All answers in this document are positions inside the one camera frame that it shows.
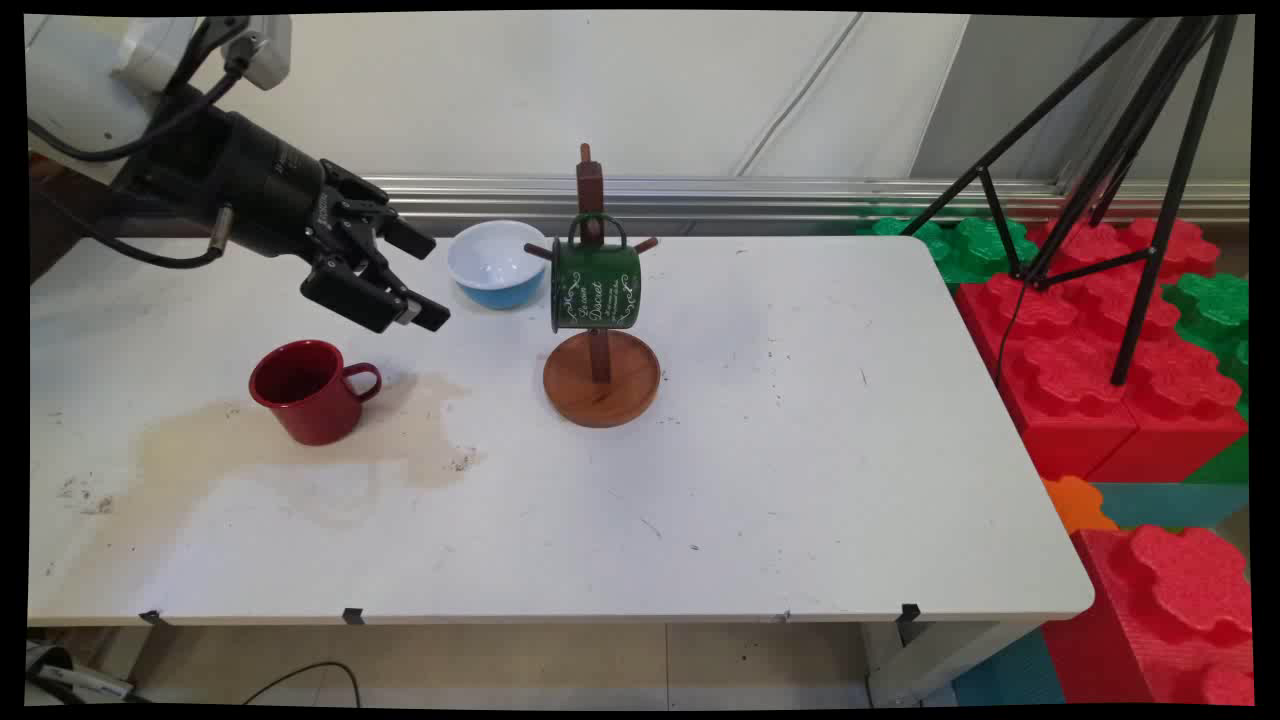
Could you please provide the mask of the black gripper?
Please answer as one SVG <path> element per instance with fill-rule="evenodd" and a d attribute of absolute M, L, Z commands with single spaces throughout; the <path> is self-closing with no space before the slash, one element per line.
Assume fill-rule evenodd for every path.
<path fill-rule="evenodd" d="M 439 331 L 451 310 L 412 290 L 378 251 L 353 260 L 321 252 L 351 219 L 371 237 L 424 260 L 436 241 L 411 225 L 385 192 L 328 160 L 300 151 L 236 111 L 207 108 L 131 155 L 118 188 L 201 225 L 232 210 L 230 241 L 264 258 L 312 261 L 300 292 L 371 332 L 389 325 Z"/>

